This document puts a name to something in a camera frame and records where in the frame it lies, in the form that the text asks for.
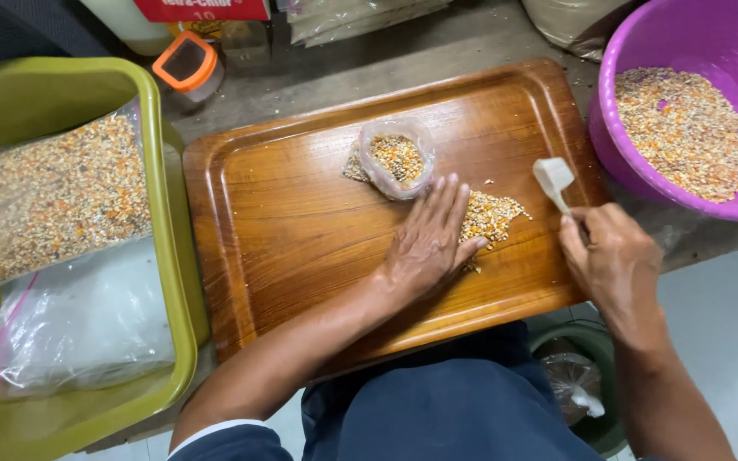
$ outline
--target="white bottle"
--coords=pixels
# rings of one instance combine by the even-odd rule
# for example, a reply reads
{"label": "white bottle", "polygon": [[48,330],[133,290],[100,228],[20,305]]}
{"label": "white bottle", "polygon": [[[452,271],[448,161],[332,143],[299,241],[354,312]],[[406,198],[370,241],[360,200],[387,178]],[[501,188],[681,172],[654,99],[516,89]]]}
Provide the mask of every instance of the white bottle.
{"label": "white bottle", "polygon": [[166,25],[148,21],[133,0],[80,1],[138,54],[158,56],[175,39]]}

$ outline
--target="person's right hand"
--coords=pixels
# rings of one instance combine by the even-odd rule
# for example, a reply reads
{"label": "person's right hand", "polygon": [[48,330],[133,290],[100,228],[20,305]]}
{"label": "person's right hand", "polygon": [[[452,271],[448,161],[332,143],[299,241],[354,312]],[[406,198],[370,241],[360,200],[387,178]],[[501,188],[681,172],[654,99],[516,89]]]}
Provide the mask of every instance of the person's right hand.
{"label": "person's right hand", "polygon": [[[589,243],[578,223],[585,224]],[[657,302],[662,251],[619,205],[573,208],[571,217],[562,217],[560,241],[571,274],[617,340],[635,350],[658,349],[668,340]]]}

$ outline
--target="white scoop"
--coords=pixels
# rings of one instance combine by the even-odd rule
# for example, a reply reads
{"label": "white scoop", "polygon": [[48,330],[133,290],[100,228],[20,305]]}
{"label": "white scoop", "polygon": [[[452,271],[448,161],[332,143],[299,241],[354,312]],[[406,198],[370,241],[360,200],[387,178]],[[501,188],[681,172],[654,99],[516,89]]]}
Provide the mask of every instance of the white scoop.
{"label": "white scoop", "polygon": [[534,162],[534,177],[543,192],[557,205],[560,213],[571,215],[571,210],[562,199],[562,190],[574,182],[574,174],[563,158],[541,158]]}

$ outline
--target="countertop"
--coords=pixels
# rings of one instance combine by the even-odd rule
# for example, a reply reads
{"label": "countertop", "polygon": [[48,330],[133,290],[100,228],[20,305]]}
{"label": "countertop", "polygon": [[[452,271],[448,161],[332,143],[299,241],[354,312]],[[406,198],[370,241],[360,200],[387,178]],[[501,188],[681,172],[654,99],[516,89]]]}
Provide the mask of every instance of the countertop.
{"label": "countertop", "polygon": [[[429,16],[309,49],[288,45],[290,30],[283,15],[273,16],[272,22],[273,56],[268,66],[228,71],[218,93],[200,104],[161,89],[164,116],[186,143],[205,134],[529,58],[552,58],[563,66],[583,116],[597,82],[599,66],[548,44],[517,0],[455,0]],[[637,198],[610,179],[607,182],[615,200],[665,251],[665,271],[738,249],[738,222]],[[181,403],[214,367],[213,348],[205,346],[193,383],[179,403],[86,450],[171,429]]]}

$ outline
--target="clear plastic bag of grain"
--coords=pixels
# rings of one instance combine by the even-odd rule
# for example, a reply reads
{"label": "clear plastic bag of grain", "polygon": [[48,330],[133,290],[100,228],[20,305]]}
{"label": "clear plastic bag of grain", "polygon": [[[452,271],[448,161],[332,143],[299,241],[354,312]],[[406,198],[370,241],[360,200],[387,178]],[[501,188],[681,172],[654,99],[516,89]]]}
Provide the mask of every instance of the clear plastic bag of grain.
{"label": "clear plastic bag of grain", "polygon": [[152,234],[138,101],[0,152],[0,284]]}
{"label": "clear plastic bag of grain", "polygon": [[364,172],[387,197],[410,200],[429,184],[435,171],[435,141],[414,117],[371,121],[358,143]]}

